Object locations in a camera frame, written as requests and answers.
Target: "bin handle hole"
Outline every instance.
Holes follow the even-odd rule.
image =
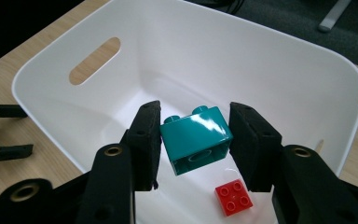
[[[94,50],[86,59],[72,69],[69,81],[72,85],[80,85],[89,79],[99,68],[113,58],[120,50],[120,40],[112,37]]]

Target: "floor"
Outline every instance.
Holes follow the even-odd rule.
[[[0,58],[82,1],[0,1]],[[358,0],[351,1],[330,33],[317,30],[335,3],[336,0],[245,0],[236,16],[331,49],[358,64]]]

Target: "lego brick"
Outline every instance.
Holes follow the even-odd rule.
[[[237,179],[214,189],[226,217],[253,206],[242,182]]]
[[[160,126],[160,132],[176,175],[224,159],[232,140],[216,106],[199,106],[183,118],[170,116]]]

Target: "red lego brick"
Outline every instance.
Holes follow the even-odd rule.
[[[226,217],[253,206],[242,182],[237,179],[214,189]]]

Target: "gray carpet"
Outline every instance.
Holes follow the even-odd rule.
[[[358,64],[358,0],[351,1],[330,33],[317,29],[336,1],[245,0],[236,16],[331,49]]]

